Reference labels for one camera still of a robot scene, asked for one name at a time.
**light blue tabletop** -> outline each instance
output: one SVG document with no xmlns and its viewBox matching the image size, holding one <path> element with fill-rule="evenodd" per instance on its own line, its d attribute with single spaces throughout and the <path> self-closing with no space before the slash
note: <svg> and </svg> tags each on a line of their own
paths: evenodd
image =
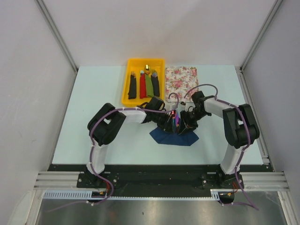
<svg viewBox="0 0 300 225">
<path fill-rule="evenodd" d="M 219 89 L 219 99 L 234 104 L 245 103 L 234 66 L 196 66 L 199 83 L 211 83 Z M 67 113 L 62 125 L 53 164 L 86 164 L 91 141 L 87 125 L 103 104 L 122 107 L 121 96 L 126 67 L 80 67 Z M 214 95 L 211 87 L 201 90 Z M 106 164 L 140 165 L 205 165 L 219 164 L 226 152 L 223 120 L 206 116 L 195 133 L 199 140 L 190 147 L 157 144 L 149 132 L 156 128 L 147 124 L 124 124 L 109 145 Z M 247 150 L 242 164 L 263 164 L 256 141 Z"/>
</svg>

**floral fabric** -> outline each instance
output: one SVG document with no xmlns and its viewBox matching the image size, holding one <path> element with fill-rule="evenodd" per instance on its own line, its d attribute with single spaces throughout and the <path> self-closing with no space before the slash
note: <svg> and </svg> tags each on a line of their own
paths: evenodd
<svg viewBox="0 0 300 225">
<path fill-rule="evenodd" d="M 179 102 L 191 102 L 190 96 L 198 89 L 194 89 L 184 98 L 185 94 L 193 87 L 199 85 L 197 69 L 195 67 L 167 67 L 165 69 L 165 100 L 168 102 L 177 102 L 174 95 L 169 94 L 175 92 L 179 96 Z"/>
</svg>

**aluminum frame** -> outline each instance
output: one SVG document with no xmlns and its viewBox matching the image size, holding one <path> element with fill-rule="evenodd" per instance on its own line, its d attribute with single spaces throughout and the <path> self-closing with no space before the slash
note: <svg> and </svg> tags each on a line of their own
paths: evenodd
<svg viewBox="0 0 300 225">
<path fill-rule="evenodd" d="M 249 88 L 247 86 L 247 83 L 246 83 L 246 80 L 245 80 L 245 77 L 244 77 L 244 73 L 238 67 L 236 67 L 235 69 L 236 69 L 236 73 L 238 75 L 238 79 L 239 79 L 240 86 L 241 86 L 241 89 L 242 89 L 242 92 L 243 92 L 243 95 L 244 95 L 244 99 L 245 99 L 246 103 L 248 103 L 251 106 L 254 117 L 255 117 L 257 125 L 258 125 L 258 128 L 261 131 L 262 128 L 260 126 L 259 119 L 258 119 L 257 114 L 256 114 L 255 106 L 253 104 L 253 101 L 252 101 L 252 98 L 251 98 L 251 95 L 250 95 L 250 92 L 249 92 Z M 263 132 L 260 133 L 260 136 L 257 139 L 257 143 L 258 143 L 259 150 L 261 152 L 262 161 L 265 165 L 268 165 L 269 163 L 271 163 L 271 161 L 270 161 L 270 157 L 269 157 L 267 144 L 266 144 L 266 141 L 263 137 Z"/>
<path fill-rule="evenodd" d="M 78 67 L 76 66 L 75 61 L 66 45 L 64 39 L 62 38 L 60 31 L 58 30 L 46 4 L 44 3 L 43 0 L 35 0 L 35 2 L 37 4 L 41 14 L 43 15 L 46 23 L 48 24 L 49 29 L 51 30 L 52 34 L 54 35 L 55 39 L 57 40 L 57 43 L 60 46 L 62 52 L 66 56 L 70 66 L 74 70 L 75 74 L 77 74 Z"/>
<path fill-rule="evenodd" d="M 256 49 L 258 48 L 260 42 L 262 41 L 267 29 L 269 28 L 270 24 L 274 20 L 277 12 L 279 11 L 280 7 L 282 6 L 284 0 L 276 0 L 275 3 L 272 6 L 272 9 L 270 10 L 266 20 L 264 21 L 262 28 L 258 32 L 258 35 L 256 36 L 254 43 L 252 44 L 246 58 L 244 59 L 242 65 L 241 65 L 241 71 L 244 71 L 247 64 L 251 60 L 252 56 L 254 55 Z"/>
<path fill-rule="evenodd" d="M 92 188 L 77 188 L 77 179 L 80 172 L 39 172 L 34 186 L 34 199 L 26 225 L 35 225 L 44 193 L 49 190 L 87 191 Z M 294 204 L 290 189 L 283 172 L 241 172 L 246 191 L 277 191 L 288 225 L 297 225 L 298 216 L 294 210 Z M 203 201 L 213 200 L 217 191 L 232 191 L 224 189 L 211 189 L 211 198 L 129 198 L 112 197 L 111 200 L 188 200 Z"/>
</svg>

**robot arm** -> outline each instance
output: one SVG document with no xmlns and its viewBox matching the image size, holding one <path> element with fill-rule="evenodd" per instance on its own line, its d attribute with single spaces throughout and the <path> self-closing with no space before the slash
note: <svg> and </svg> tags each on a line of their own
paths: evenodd
<svg viewBox="0 0 300 225">
<path fill-rule="evenodd" d="M 181 135 L 195 130 L 198 127 L 197 121 L 206 115 L 211 116 L 214 114 L 222 118 L 228 147 L 225 157 L 220 164 L 221 175 L 233 175 L 235 165 L 242 153 L 242 148 L 248 143 L 245 127 L 239 122 L 241 120 L 239 114 L 235 108 L 218 102 L 213 96 L 205 97 L 202 91 L 195 92 L 195 94 L 192 95 L 192 100 L 195 104 L 195 108 L 191 112 L 180 112 L 181 122 L 178 134 Z M 140 108 L 159 110 L 161 107 L 164 107 L 163 104 L 163 100 L 153 97 L 149 103 L 145 103 L 145 107 L 142 105 Z M 115 108 L 110 103 L 105 104 L 89 122 L 88 129 L 91 131 L 95 123 L 113 109 Z M 240 105 L 239 109 L 242 111 L 247 123 L 252 144 L 254 140 L 259 137 L 259 129 L 252 109 L 248 104 Z M 98 146 L 95 146 L 95 151 L 92 156 L 93 166 L 96 172 L 101 173 L 104 170 L 107 145 L 114 140 L 123 122 L 146 123 L 153 121 L 164 131 L 173 132 L 170 117 L 171 115 L 166 113 L 141 112 L 138 110 L 120 111 L 108 116 L 106 119 L 110 122 L 102 121 L 93 133 L 93 138 L 98 142 Z M 90 164 L 87 164 L 87 168 L 91 172 Z"/>
</svg>

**purple cable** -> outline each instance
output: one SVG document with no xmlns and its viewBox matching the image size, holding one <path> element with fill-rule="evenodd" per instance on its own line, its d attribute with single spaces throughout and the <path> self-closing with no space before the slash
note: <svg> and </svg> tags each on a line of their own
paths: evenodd
<svg viewBox="0 0 300 225">
<path fill-rule="evenodd" d="M 230 203 L 230 204 L 224 204 L 224 205 L 237 205 L 237 204 L 238 204 L 238 205 L 247 205 L 247 206 L 251 206 L 252 208 L 254 208 L 254 209 L 256 209 L 257 211 L 259 211 L 258 207 L 251 201 L 251 199 L 249 198 L 249 196 L 248 196 L 247 193 L 245 192 L 244 188 L 243 188 L 242 185 L 239 183 L 239 177 L 238 177 L 238 166 L 239 166 L 240 162 L 241 162 L 242 159 L 243 159 L 245 150 L 246 150 L 246 149 L 250 146 L 250 144 L 251 144 L 250 133 L 249 133 L 249 129 L 248 129 L 246 120 L 245 120 L 245 118 L 244 118 L 244 116 L 243 116 L 243 113 L 241 112 L 241 110 L 240 110 L 236 105 L 230 104 L 229 102 L 226 102 L 226 101 L 223 101 L 223 100 L 220 100 L 220 99 L 217 99 L 216 97 L 215 97 L 215 99 L 216 99 L 216 101 L 218 101 L 218 102 L 221 102 L 221 103 L 224 103 L 224 104 L 226 104 L 226 105 L 229 105 L 229 106 L 234 107 L 234 108 L 236 109 L 236 111 L 238 111 L 238 113 L 239 113 L 239 115 L 240 115 L 240 117 L 241 117 L 241 119 L 242 119 L 242 121 L 243 121 L 244 127 L 245 127 L 245 129 L 246 129 L 246 134 L 247 134 L 247 145 L 242 149 L 242 152 L 241 152 L 241 154 L 240 154 L 240 158 L 239 158 L 239 160 L 238 160 L 238 162 L 237 162 L 237 164 L 235 165 L 235 168 L 234 168 L 234 174 L 235 174 L 235 178 L 236 178 L 236 180 L 237 180 L 237 183 L 238 183 L 238 185 L 239 185 L 239 187 L 240 187 L 242 193 L 243 193 L 244 196 L 247 198 L 247 200 L 248 200 L 248 202 L 249 202 L 250 204 L 244 203 L 244 202 L 234 202 L 233 204 Z"/>
<path fill-rule="evenodd" d="M 107 183 L 109 183 L 109 185 L 112 187 L 111 189 L 111 192 L 110 194 L 104 198 L 103 200 L 99 201 L 99 202 L 95 202 L 95 203 L 92 203 L 92 205 L 99 205 L 103 202 L 105 202 L 109 197 L 111 197 L 113 195 L 113 191 L 114 191 L 114 188 L 113 188 L 113 184 L 106 178 L 100 176 L 99 174 L 96 173 L 95 169 L 94 169 L 94 166 L 93 166 L 93 163 L 92 163 L 92 156 L 93 156 L 93 152 L 94 152 L 94 148 L 95 148 L 95 141 L 93 139 L 93 133 L 96 129 L 96 127 L 99 125 L 99 123 L 104 120 L 107 116 L 109 116 L 110 114 L 113 114 L 114 112 L 116 111 L 123 111 L 123 110 L 138 110 L 138 111 L 147 111 L 147 112 L 153 112 L 153 113 L 170 113 L 172 112 L 173 110 L 177 109 L 178 107 L 178 104 L 179 104 L 179 97 L 176 93 L 172 92 L 171 94 L 169 94 L 169 97 L 168 99 L 170 99 L 170 96 L 171 95 L 175 95 L 176 98 L 177 98 L 177 103 L 176 103 L 176 106 L 174 109 L 172 110 L 169 110 L 169 111 L 157 111 L 157 110 L 151 110 L 151 109 L 141 109 L 141 108 L 118 108 L 118 109 L 114 109 L 114 110 L 111 110 L 110 112 L 108 112 L 107 114 L 105 114 L 103 117 L 101 117 L 97 123 L 93 126 L 92 130 L 90 131 L 90 139 L 93 143 L 93 146 L 90 150 L 90 167 L 94 173 L 94 175 L 96 175 L 97 177 L 99 177 L 100 179 L 106 181 Z M 73 204 L 77 204 L 77 203 L 87 203 L 87 201 L 76 201 L 76 202 L 71 202 L 71 203 L 68 203 L 68 204 L 65 204 L 65 205 L 62 205 L 62 206 L 59 206 L 57 208 L 54 208 L 54 209 L 51 209 L 51 210 L 46 210 L 46 212 L 53 212 L 53 211 L 56 211 L 56 210 L 59 210 L 59 209 L 62 209 L 62 208 L 65 208 L 67 206 L 70 206 L 70 205 L 73 205 Z"/>
<path fill-rule="evenodd" d="M 217 97 L 218 93 L 219 93 L 219 90 L 217 89 L 217 87 L 213 84 L 210 84 L 210 83 L 204 83 L 204 84 L 200 84 L 200 85 L 197 85 L 195 87 L 193 87 L 192 89 L 188 90 L 188 92 L 185 94 L 184 98 L 188 95 L 188 93 L 190 93 L 192 90 L 194 90 L 195 88 L 198 88 L 198 87 L 202 87 L 202 86 L 211 86 L 213 88 L 216 89 L 216 94 L 215 94 L 215 98 Z"/>
<path fill-rule="evenodd" d="M 250 204 L 245 203 L 245 202 L 233 202 L 233 203 L 230 203 L 230 204 L 223 204 L 221 201 L 219 201 L 219 202 L 220 202 L 222 205 L 247 205 L 247 206 L 250 206 L 250 207 L 252 207 L 252 208 L 254 208 L 254 209 L 256 209 L 256 210 L 259 210 L 258 207 L 251 201 L 251 199 L 249 198 L 249 196 L 248 196 L 247 193 L 245 192 L 245 190 L 244 190 L 244 188 L 242 187 L 242 185 L 238 182 L 238 180 L 239 180 L 239 177 L 238 177 L 238 170 L 237 170 L 237 169 L 238 169 L 238 166 L 240 165 L 240 162 L 241 162 L 242 159 L 243 159 L 245 150 L 246 150 L 246 149 L 250 146 L 250 144 L 251 144 L 250 133 L 249 133 L 249 129 L 248 129 L 248 126 L 247 126 L 247 124 L 246 124 L 245 118 L 244 118 L 242 112 L 240 111 L 240 109 L 239 109 L 236 105 L 230 104 L 229 102 L 226 102 L 226 101 L 223 101 L 223 100 L 220 100 L 220 99 L 217 99 L 218 88 L 217 88 L 215 85 L 212 85 L 212 84 L 209 84 L 209 83 L 197 85 L 197 86 L 193 87 L 192 89 L 190 89 L 190 90 L 185 94 L 184 97 L 186 97 L 186 96 L 188 95 L 188 93 L 190 93 L 193 89 L 198 88 L 198 87 L 201 87 L 201 86 L 211 86 L 211 87 L 215 88 L 215 89 L 216 89 L 216 94 L 215 94 L 215 96 L 214 96 L 214 97 L 215 97 L 215 100 L 218 101 L 218 102 L 224 103 L 224 104 L 226 104 L 226 105 L 228 105 L 228 106 L 232 106 L 232 107 L 234 107 L 234 108 L 238 111 L 238 113 L 239 113 L 239 115 L 240 115 L 240 117 L 241 117 L 241 119 L 242 119 L 242 121 L 243 121 L 243 123 L 244 123 L 245 129 L 246 129 L 246 134 L 247 134 L 247 145 L 242 149 L 242 152 L 241 152 L 241 154 L 240 154 L 240 158 L 239 158 L 239 160 L 238 160 L 238 162 L 237 162 L 237 164 L 235 165 L 235 168 L 234 168 L 234 174 L 235 174 L 235 178 L 236 178 L 236 180 L 237 180 L 237 183 L 239 184 L 239 187 L 240 187 L 242 193 L 243 193 L 244 196 L 247 198 L 247 200 L 249 201 Z"/>
</svg>

